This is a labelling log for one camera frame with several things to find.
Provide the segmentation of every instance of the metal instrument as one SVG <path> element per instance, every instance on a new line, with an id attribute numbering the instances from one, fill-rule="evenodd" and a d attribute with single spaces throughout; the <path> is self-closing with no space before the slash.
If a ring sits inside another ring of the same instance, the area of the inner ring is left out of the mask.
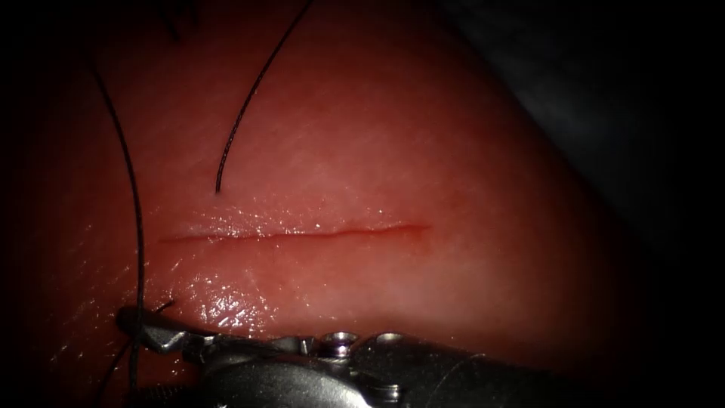
<path id="1" fill-rule="evenodd" d="M 136 309 L 118 324 L 134 334 Z M 144 311 L 143 344 L 180 351 L 201 369 L 192 388 L 142 388 L 126 406 L 201 408 L 443 408 L 602 406 L 547 372 L 500 363 L 401 333 L 350 332 L 266 342 L 194 329 Z"/>

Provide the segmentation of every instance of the shiny metal surface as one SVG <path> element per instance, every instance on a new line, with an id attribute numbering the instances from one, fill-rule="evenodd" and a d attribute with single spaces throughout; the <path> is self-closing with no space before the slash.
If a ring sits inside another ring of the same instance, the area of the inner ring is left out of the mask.
<path id="1" fill-rule="evenodd" d="M 359 339 L 360 336 L 350 332 L 328 333 L 319 340 L 317 357 L 348 358 L 350 348 Z"/>

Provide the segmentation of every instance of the black suture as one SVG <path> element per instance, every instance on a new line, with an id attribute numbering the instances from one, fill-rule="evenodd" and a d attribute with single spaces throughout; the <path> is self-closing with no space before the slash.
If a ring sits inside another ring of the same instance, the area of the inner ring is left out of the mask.
<path id="1" fill-rule="evenodd" d="M 176 30 L 176 27 L 174 26 L 174 23 L 171 21 L 171 19 L 168 18 L 168 15 L 166 15 L 166 12 L 164 11 L 164 5 L 162 4 L 161 0 L 156 0 L 154 3 L 156 3 L 156 14 L 158 14 L 159 18 L 164 23 L 164 26 L 166 26 L 168 33 L 171 35 L 171 39 L 173 39 L 175 42 L 179 42 L 181 40 L 179 32 Z"/>
<path id="2" fill-rule="evenodd" d="M 169 306 L 172 306 L 176 301 L 174 299 L 171 299 L 170 301 L 167 301 L 166 303 L 162 304 L 160 308 L 156 309 L 154 313 L 161 313 Z M 134 340 L 130 338 L 127 340 L 126 343 L 124 343 L 123 346 L 121 346 L 121 349 L 116 354 L 116 356 L 113 358 L 113 361 L 111 361 L 111 365 L 106 370 L 106 373 L 103 374 L 103 378 L 100 380 L 100 384 L 98 385 L 98 390 L 96 391 L 96 396 L 93 398 L 93 404 L 91 405 L 93 408 L 100 408 L 100 400 L 103 398 L 103 393 L 106 392 L 106 388 L 108 387 L 109 382 L 111 381 L 111 377 L 113 376 L 113 373 L 116 371 L 116 367 L 121 362 L 121 359 L 123 358 L 123 355 L 126 354 L 126 350 L 128 350 L 128 347 L 131 346 L 131 343 Z"/>
<path id="3" fill-rule="evenodd" d="M 307 3 L 305 3 L 302 10 L 300 10 L 300 12 L 297 14 L 297 17 L 295 17 L 295 19 L 289 25 L 289 28 L 285 32 L 285 35 L 283 35 L 282 39 L 280 39 L 279 43 L 277 43 L 277 46 L 274 48 L 274 50 L 272 51 L 272 54 L 267 59 L 267 62 L 262 67 L 262 70 L 259 72 L 259 75 L 257 76 L 257 80 L 251 86 L 251 89 L 249 90 L 249 94 L 247 95 L 247 98 L 244 100 L 242 109 L 239 110 L 239 113 L 236 116 L 236 120 L 234 121 L 234 126 L 232 126 L 232 131 L 229 133 L 229 138 L 227 139 L 227 144 L 224 146 L 224 151 L 221 154 L 221 161 L 219 162 L 219 169 L 217 170 L 217 183 L 216 183 L 216 187 L 215 187 L 215 190 L 217 193 L 219 193 L 219 191 L 221 190 L 221 175 L 224 172 L 224 163 L 227 162 L 227 155 L 229 154 L 229 149 L 232 147 L 232 142 L 234 141 L 234 135 L 236 134 L 236 130 L 239 128 L 239 123 L 242 121 L 242 116 L 244 116 L 244 112 L 247 110 L 249 101 L 251 100 L 251 97 L 255 94 L 255 91 L 257 91 L 257 87 L 259 86 L 260 82 L 262 82 L 262 77 L 264 77 L 264 74 L 270 68 L 270 65 L 272 64 L 274 57 L 276 57 L 277 53 L 279 52 L 279 49 L 282 48 L 285 41 L 287 40 L 287 37 L 289 37 L 289 35 L 292 33 L 292 30 L 295 29 L 295 26 L 297 26 L 297 23 L 299 23 L 300 20 L 302 20 L 304 13 L 307 11 L 308 8 L 310 8 L 310 5 L 312 4 L 313 1 L 314 0 L 307 0 Z"/>
<path id="4" fill-rule="evenodd" d="M 113 107 L 113 101 L 106 89 L 106 84 L 103 83 L 98 68 L 96 67 L 93 59 L 89 54 L 83 53 L 86 64 L 88 65 L 91 74 L 93 75 L 98 89 L 103 95 L 103 102 L 106 104 L 108 113 L 111 115 L 113 125 L 116 128 L 116 134 L 119 136 L 119 142 L 121 143 L 121 150 L 123 150 L 123 158 L 126 163 L 126 170 L 128 172 L 128 180 L 131 182 L 131 194 L 134 198 L 134 212 L 136 214 L 136 244 L 137 244 L 137 292 L 136 292 L 136 307 L 138 308 L 138 318 L 136 321 L 136 336 L 134 341 L 131 343 L 131 356 L 128 358 L 128 384 L 131 390 L 137 387 L 137 371 L 138 371 L 138 349 L 140 346 L 140 334 L 143 328 L 143 285 L 144 285 L 144 270 L 143 270 L 143 220 L 141 219 L 141 202 L 138 197 L 138 186 L 136 185 L 136 173 L 134 172 L 134 166 L 131 163 L 131 154 L 128 152 L 128 145 L 126 144 L 126 138 L 123 135 L 123 128 L 121 122 L 116 114 L 116 108 Z"/>

